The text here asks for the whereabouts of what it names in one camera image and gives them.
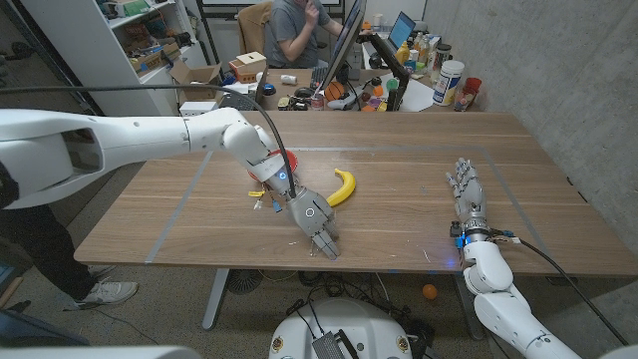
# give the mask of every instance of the banana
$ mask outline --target banana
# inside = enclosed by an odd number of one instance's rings
[[[343,185],[336,192],[332,193],[326,200],[330,206],[335,206],[346,200],[355,190],[355,177],[347,171],[339,171],[335,169],[335,174],[341,175]]]

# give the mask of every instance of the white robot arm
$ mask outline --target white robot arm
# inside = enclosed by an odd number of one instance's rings
[[[513,284],[513,274],[498,246],[488,241],[485,193],[477,170],[459,159],[457,177],[447,173],[457,199],[457,215],[470,243],[463,248],[472,266],[464,270],[466,285],[475,298],[480,322],[526,358],[579,358],[531,314],[525,298]]]
[[[292,195],[283,156],[272,156],[274,149],[263,129],[231,108],[190,118],[0,110],[0,208],[50,203],[123,165],[222,150],[286,198],[292,219],[335,259],[332,208],[296,182]]]

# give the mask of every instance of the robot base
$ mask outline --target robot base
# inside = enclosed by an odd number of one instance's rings
[[[406,332],[390,315],[374,305],[351,298],[328,298],[313,301],[312,307],[323,330],[326,333],[343,330],[359,358],[412,358]],[[299,314],[320,338],[322,334],[310,306],[300,308]],[[317,358],[312,342],[310,329],[297,313],[293,313],[275,330],[269,358]],[[343,342],[339,343],[339,348],[345,358],[350,358]]]

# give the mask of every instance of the man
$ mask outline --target man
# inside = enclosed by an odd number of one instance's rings
[[[274,0],[264,52],[274,68],[328,66],[317,54],[317,25],[339,36],[343,26],[330,19],[320,0]]]
[[[76,261],[71,235],[48,205],[0,210],[0,236],[20,244],[42,275],[80,307],[122,303],[138,290],[134,282],[98,281],[114,266],[86,266]]]

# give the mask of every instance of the monitor stand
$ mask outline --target monitor stand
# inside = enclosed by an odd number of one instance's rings
[[[388,93],[388,109],[386,111],[399,111],[399,106],[401,105],[401,100],[403,99],[403,95],[406,93],[408,89],[408,82],[410,82],[410,74],[406,70],[403,65],[399,64],[397,58],[395,58],[395,54],[385,41],[383,41],[379,35],[359,35],[357,38],[357,43],[361,44],[364,42],[370,42],[372,46],[377,50],[377,53],[381,58],[386,62],[390,71],[395,78],[399,80],[399,87],[394,90],[390,90]]]

